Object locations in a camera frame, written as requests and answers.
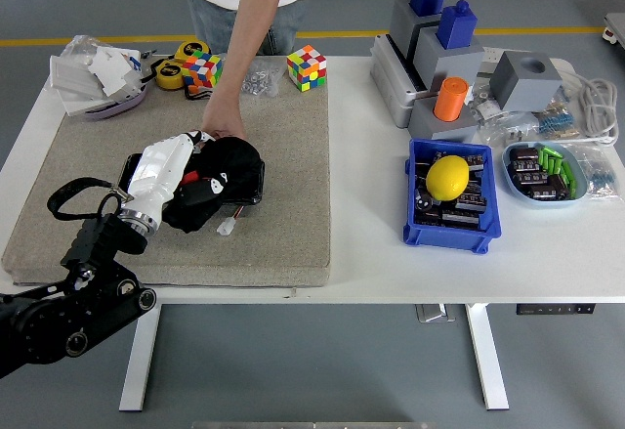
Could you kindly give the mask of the person's left hand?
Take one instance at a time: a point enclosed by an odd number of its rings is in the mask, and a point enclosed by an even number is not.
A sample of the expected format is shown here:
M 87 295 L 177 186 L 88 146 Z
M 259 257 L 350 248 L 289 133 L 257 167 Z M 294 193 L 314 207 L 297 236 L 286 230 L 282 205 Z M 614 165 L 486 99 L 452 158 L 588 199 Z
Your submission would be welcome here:
M 245 140 L 239 97 L 214 93 L 205 107 L 201 130 L 214 139 L 236 137 Z

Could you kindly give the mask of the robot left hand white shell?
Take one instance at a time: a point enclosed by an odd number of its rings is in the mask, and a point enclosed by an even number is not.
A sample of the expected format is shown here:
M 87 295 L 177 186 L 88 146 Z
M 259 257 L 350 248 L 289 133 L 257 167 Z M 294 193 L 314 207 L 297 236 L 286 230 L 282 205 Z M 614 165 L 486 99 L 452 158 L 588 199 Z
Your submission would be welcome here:
M 214 138 L 203 131 L 191 131 L 147 146 L 131 177 L 123 207 L 156 220 L 163 205 L 174 197 L 194 148 Z

